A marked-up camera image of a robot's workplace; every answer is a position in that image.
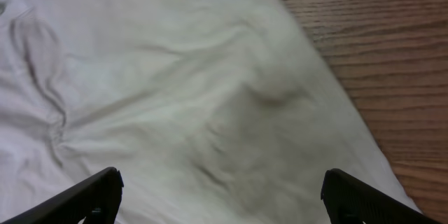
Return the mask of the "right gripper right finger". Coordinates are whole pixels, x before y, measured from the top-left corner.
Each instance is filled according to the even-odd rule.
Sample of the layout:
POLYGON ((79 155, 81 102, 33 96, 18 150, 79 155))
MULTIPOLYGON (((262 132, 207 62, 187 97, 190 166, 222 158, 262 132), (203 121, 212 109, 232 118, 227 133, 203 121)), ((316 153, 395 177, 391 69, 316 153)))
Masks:
POLYGON ((325 173, 321 199, 332 224, 440 224, 341 169, 325 173))

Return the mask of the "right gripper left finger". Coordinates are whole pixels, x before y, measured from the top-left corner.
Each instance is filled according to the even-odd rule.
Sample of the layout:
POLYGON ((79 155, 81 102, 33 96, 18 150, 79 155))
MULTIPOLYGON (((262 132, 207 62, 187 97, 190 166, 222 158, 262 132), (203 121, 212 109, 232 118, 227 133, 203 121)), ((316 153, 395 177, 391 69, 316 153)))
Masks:
POLYGON ((114 224, 123 187, 120 172, 107 167, 3 224, 114 224))

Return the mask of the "beige shorts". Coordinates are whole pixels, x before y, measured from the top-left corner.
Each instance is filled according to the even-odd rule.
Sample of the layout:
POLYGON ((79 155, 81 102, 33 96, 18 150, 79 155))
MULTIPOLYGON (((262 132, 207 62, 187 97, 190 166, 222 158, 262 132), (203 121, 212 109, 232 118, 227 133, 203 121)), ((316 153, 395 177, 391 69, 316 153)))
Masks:
POLYGON ((414 206, 280 0, 1 0, 1 219, 106 167, 119 223, 327 223, 332 168, 414 206))

